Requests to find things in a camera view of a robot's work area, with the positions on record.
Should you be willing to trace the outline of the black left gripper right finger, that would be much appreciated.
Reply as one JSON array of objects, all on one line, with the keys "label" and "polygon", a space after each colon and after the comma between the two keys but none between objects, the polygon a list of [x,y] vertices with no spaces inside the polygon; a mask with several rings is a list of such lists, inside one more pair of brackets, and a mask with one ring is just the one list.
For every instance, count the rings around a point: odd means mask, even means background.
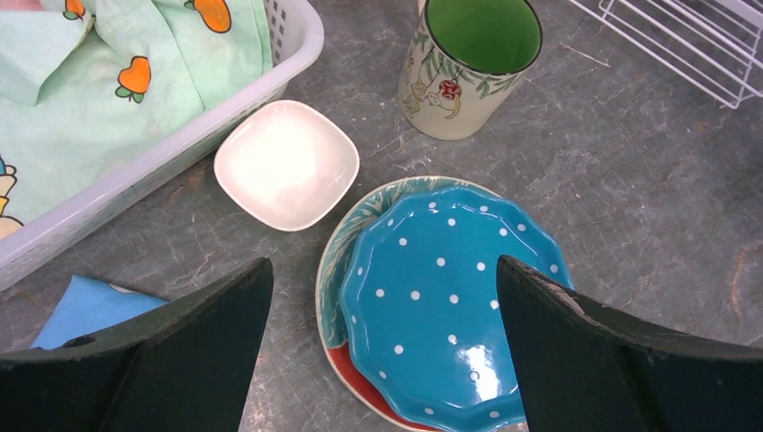
[{"label": "black left gripper right finger", "polygon": [[511,256],[496,277],[531,430],[761,430],[759,348],[639,319]]}]

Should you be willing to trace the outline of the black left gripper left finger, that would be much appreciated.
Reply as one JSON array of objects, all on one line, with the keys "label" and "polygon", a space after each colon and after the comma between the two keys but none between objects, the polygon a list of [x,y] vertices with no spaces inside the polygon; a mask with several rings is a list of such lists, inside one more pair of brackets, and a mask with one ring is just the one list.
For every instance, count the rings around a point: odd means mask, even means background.
[{"label": "black left gripper left finger", "polygon": [[237,430],[273,288],[261,257],[61,347],[2,354],[2,430]]}]

